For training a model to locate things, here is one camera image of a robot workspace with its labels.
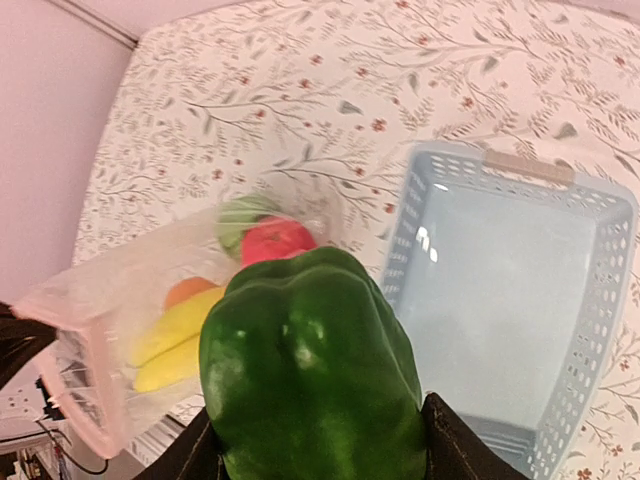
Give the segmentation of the yellow toy banana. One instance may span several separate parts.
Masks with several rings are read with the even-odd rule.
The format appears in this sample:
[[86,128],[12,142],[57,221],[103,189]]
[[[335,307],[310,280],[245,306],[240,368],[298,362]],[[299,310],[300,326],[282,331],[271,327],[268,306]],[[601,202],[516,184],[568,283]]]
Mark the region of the yellow toy banana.
[[136,369],[133,388],[148,393],[194,376],[202,325],[222,299],[223,286],[211,288],[165,310],[134,342],[129,363]]

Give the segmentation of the red toy apple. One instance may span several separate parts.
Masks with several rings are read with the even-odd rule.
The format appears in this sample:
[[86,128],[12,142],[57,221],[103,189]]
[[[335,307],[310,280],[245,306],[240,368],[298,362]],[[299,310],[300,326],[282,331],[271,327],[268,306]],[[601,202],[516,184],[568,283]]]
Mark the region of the red toy apple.
[[310,231],[300,222],[269,216],[251,227],[241,242],[241,263],[256,263],[292,258],[318,246]]

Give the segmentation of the green toy cabbage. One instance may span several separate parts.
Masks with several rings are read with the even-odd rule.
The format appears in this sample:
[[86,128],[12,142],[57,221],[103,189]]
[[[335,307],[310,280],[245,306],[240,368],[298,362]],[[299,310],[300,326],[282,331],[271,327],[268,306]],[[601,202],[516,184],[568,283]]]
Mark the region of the green toy cabbage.
[[216,235],[221,248],[232,258],[241,256],[241,244],[247,231],[260,220],[279,213],[280,206],[270,198],[251,193],[225,202],[217,218]]

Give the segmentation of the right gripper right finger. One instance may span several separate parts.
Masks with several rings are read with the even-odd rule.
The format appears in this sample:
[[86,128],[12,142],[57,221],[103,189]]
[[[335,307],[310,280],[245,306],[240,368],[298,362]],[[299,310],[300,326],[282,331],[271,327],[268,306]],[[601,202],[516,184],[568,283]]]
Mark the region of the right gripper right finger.
[[435,392],[422,406],[426,479],[523,480],[523,475],[493,453]]

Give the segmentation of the green toy pepper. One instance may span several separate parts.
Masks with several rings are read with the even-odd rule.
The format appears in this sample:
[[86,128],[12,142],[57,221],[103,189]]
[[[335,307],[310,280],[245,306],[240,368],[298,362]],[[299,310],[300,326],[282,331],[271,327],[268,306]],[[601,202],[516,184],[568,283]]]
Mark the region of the green toy pepper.
[[411,343],[346,251],[241,270],[203,324],[199,373],[232,479],[426,473]]

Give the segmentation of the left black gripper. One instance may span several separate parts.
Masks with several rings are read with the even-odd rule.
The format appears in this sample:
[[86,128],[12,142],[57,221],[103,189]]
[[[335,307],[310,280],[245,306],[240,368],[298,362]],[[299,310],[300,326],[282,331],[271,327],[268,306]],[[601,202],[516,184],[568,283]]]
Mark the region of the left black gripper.
[[36,355],[57,338],[57,329],[33,319],[17,318],[10,306],[1,303],[0,389]]

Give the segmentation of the orange toy orange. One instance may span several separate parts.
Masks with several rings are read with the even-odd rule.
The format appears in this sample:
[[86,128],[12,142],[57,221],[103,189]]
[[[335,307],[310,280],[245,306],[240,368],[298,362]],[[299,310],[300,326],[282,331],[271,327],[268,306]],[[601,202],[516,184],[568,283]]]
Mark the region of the orange toy orange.
[[164,309],[168,310],[196,294],[216,287],[217,284],[202,277],[185,278],[169,289],[164,300]]

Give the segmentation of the light blue plastic basket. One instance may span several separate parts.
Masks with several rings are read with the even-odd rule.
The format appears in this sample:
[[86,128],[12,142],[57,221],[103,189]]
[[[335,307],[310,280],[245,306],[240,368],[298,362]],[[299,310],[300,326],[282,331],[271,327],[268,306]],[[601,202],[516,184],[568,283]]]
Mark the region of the light blue plastic basket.
[[568,457],[620,323],[630,190],[459,143],[414,147],[381,289],[436,392],[532,479]]

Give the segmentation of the clear zip top bag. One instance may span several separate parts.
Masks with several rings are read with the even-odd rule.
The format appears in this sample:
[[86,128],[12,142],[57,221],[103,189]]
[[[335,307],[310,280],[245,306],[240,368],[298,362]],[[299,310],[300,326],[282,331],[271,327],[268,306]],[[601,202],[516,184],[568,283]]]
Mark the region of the clear zip top bag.
[[[341,212],[330,193],[262,194],[318,244],[336,241]],[[148,393],[133,388],[134,342],[161,316],[171,287],[202,277],[225,288],[241,267],[218,243],[220,207],[187,215],[40,283],[16,301],[17,318],[57,329],[36,360],[44,384],[71,427],[98,455],[116,456],[177,402],[200,390],[197,373]]]

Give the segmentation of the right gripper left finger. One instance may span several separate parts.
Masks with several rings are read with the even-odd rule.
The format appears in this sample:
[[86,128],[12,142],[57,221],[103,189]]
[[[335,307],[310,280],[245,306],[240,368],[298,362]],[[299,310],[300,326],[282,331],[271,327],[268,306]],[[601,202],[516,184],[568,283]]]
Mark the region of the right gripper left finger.
[[142,480],[221,480],[223,458],[205,409],[168,449],[142,472]]

